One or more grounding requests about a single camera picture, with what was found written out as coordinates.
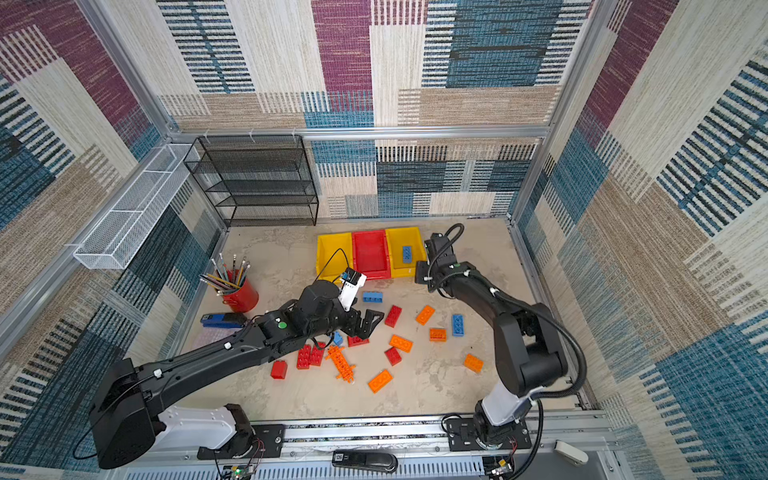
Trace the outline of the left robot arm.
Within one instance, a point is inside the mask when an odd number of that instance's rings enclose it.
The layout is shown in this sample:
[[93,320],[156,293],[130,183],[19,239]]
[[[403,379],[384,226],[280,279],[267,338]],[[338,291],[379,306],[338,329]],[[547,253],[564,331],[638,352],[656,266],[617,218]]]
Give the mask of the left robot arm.
[[186,396],[229,375],[273,362],[320,335],[367,339],[381,311],[345,305],[333,283],[317,280],[297,299],[247,321],[236,333],[177,357],[136,366],[125,358],[105,372],[89,412],[100,468],[122,467],[145,454],[160,434],[160,415]]

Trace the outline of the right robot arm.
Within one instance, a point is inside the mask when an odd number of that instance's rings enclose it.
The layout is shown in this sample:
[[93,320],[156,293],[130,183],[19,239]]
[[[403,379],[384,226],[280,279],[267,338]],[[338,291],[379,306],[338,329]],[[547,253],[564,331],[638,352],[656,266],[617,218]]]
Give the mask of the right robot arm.
[[542,303],[530,305],[493,284],[469,262],[460,262],[453,245],[462,224],[433,233],[425,241],[427,259],[419,261],[415,282],[430,292],[457,299],[472,308],[493,330],[499,381],[478,402],[473,424],[479,445],[495,448],[543,399],[575,395],[587,380],[588,365],[575,337]]

